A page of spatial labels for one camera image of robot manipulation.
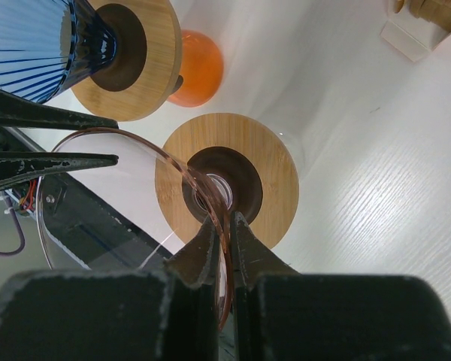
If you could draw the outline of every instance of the red wire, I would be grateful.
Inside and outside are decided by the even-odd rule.
[[[35,191],[36,186],[37,186],[37,180],[35,179],[33,181],[31,188],[29,188],[29,194],[27,194],[27,196],[29,195],[30,200],[29,200],[29,206],[26,208],[26,211],[28,211],[33,205],[33,198],[34,198],[33,192]]]
[[[25,209],[25,202],[26,202],[27,198],[29,197],[31,189],[32,189],[32,181],[29,180],[29,190],[27,191],[27,194],[25,194],[25,197],[23,197],[23,200],[20,203],[20,205],[23,206],[23,209]]]

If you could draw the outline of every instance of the wire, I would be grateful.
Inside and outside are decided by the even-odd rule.
[[[19,201],[19,207],[24,207],[24,203],[25,203],[25,201],[27,200],[27,198],[29,197],[29,194],[30,194],[30,190],[32,189],[32,181],[31,180],[29,180],[29,190],[27,190],[27,193],[25,194],[25,197],[22,197],[21,199],[20,199],[20,201]]]
[[[18,236],[20,238],[20,245],[16,250],[12,250],[11,252],[0,252],[0,256],[2,257],[11,257],[16,256],[18,253],[22,252],[23,249],[25,248],[25,235],[23,234],[22,227],[20,227],[20,223],[17,219],[17,214],[15,213],[14,206],[12,205],[10,197],[6,195],[3,195],[3,197],[5,199],[5,204],[7,205],[8,209],[10,209],[10,215],[14,220],[15,228],[17,228]]]
[[[29,188],[29,198],[30,198],[30,200],[29,200],[29,206],[26,208],[26,211],[28,211],[33,205],[33,198],[34,198],[33,192],[35,191],[35,187],[36,186],[37,186],[37,180],[35,179],[35,180],[33,180],[32,186]]]

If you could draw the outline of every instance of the glass container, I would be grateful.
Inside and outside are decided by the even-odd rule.
[[[222,82],[224,61],[218,46],[204,34],[182,31],[182,64],[180,88],[168,100],[193,108],[209,101]]]
[[[114,33],[87,0],[0,0],[0,89],[44,103],[109,65]]]
[[[118,129],[75,132],[53,152],[114,153],[119,162],[39,180],[37,222],[49,266],[102,271],[161,267],[194,236],[184,239],[190,233],[172,229],[159,205],[160,197],[170,198],[173,183],[185,183],[206,207],[224,251],[217,293],[222,326],[232,300],[227,282],[232,265],[226,252],[229,212],[215,183],[160,147]],[[170,206],[177,210],[175,217],[189,216],[183,213],[187,208]]]

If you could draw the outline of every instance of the transparent plastic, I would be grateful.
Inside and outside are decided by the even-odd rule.
[[[118,129],[76,132],[53,152],[113,153],[119,162],[40,179],[37,222],[50,267],[147,270],[162,264],[188,240],[168,225],[159,197],[168,196],[168,182],[187,182],[205,203],[220,236],[224,257],[217,292],[223,325],[232,299],[227,282],[232,277],[229,213],[213,181],[149,141]]]

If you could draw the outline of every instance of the orange glass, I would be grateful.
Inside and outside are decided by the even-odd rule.
[[[217,45],[200,32],[183,30],[182,43],[183,84],[168,100],[182,107],[198,107],[219,89],[224,61]]]

